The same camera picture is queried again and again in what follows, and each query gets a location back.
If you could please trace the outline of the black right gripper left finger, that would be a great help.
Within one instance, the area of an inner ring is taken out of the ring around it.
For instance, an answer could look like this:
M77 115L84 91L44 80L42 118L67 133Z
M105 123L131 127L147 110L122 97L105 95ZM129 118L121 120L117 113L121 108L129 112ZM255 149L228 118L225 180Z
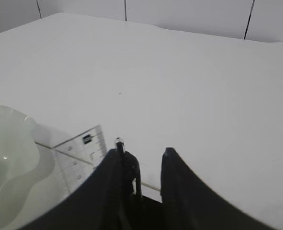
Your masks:
M64 201L22 227L24 230L129 230L122 206L123 163L129 153L117 149Z

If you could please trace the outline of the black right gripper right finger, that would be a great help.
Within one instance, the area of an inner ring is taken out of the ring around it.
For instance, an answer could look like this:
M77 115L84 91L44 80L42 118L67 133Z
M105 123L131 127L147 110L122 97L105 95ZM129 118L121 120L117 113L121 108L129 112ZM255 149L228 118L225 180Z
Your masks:
M269 230L208 187L174 148L161 163L161 199L169 230Z

